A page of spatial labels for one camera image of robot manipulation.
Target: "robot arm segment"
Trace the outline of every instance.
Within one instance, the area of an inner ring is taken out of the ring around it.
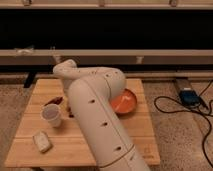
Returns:
[[[69,106],[97,165],[101,171],[149,171],[109,104],[124,90],[124,74],[113,68],[97,70],[73,81],[67,91]]]

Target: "speckled floor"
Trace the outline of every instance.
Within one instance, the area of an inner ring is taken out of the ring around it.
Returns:
[[[15,135],[34,85],[24,89],[25,76],[18,78],[5,78],[0,75],[0,171],[30,171],[28,168],[5,168],[3,166],[7,152]],[[193,82],[192,85],[200,92],[208,83]],[[156,140],[159,147],[161,164],[151,166],[153,171],[211,171],[213,170],[203,156],[201,140],[206,131],[206,122],[200,116],[190,113],[162,114],[156,110],[153,100],[159,95],[177,97],[174,84],[169,81],[144,82],[146,99],[151,112]],[[204,99],[213,98],[213,85],[204,94]],[[178,106],[162,101],[164,109],[176,109]],[[213,161],[213,135],[207,143],[208,154]],[[47,168],[47,171],[92,171],[93,168]]]

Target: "wooden tabletop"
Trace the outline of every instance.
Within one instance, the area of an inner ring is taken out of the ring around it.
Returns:
[[[136,110],[120,120],[149,165],[160,163],[152,122],[139,79],[127,79],[127,88],[138,99]],[[63,122],[60,128],[52,128],[41,119],[40,113],[45,103],[54,97],[63,96],[60,104]],[[96,162],[75,121],[66,111],[67,100],[58,79],[40,79],[23,114],[5,161],[6,167],[56,167],[95,166]],[[33,135],[45,131],[53,143],[53,148],[41,154],[33,142]]]

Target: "black cable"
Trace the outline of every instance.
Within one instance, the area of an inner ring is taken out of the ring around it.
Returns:
[[[201,96],[208,90],[208,88],[211,86],[211,84],[213,83],[213,80],[211,80],[209,82],[209,84],[201,91],[201,93],[199,94],[199,97],[201,98]],[[177,103],[178,105],[184,107],[185,109],[181,109],[181,110],[174,110],[174,111],[165,111],[163,109],[161,109],[158,105],[157,105],[157,102],[158,100],[160,99],[169,99],[175,103]],[[154,106],[156,107],[156,109],[162,113],[166,113],[166,114],[174,114],[174,113],[181,113],[181,112],[191,112],[191,113],[194,113],[194,114],[197,114],[201,117],[203,117],[207,123],[208,123],[208,131],[207,133],[204,135],[204,138],[202,140],[202,151],[203,151],[203,154],[206,158],[206,160],[208,161],[209,165],[213,168],[213,162],[209,159],[208,155],[207,155],[207,152],[206,152],[206,148],[205,148],[205,144],[206,144],[206,141],[208,139],[208,136],[211,134],[212,132],[212,124],[210,122],[210,120],[208,119],[208,117],[213,117],[212,114],[212,104],[213,104],[213,99],[209,101],[208,103],[208,112],[205,113],[203,111],[201,111],[200,109],[200,106],[201,106],[201,103],[199,103],[198,105],[194,106],[194,107],[189,107],[189,106],[184,106],[181,102],[179,102],[178,100],[175,100],[171,97],[168,97],[168,96],[158,96],[154,99]]]

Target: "black wall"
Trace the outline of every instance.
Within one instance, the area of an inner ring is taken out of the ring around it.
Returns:
[[[213,49],[211,10],[0,10],[0,49]]]

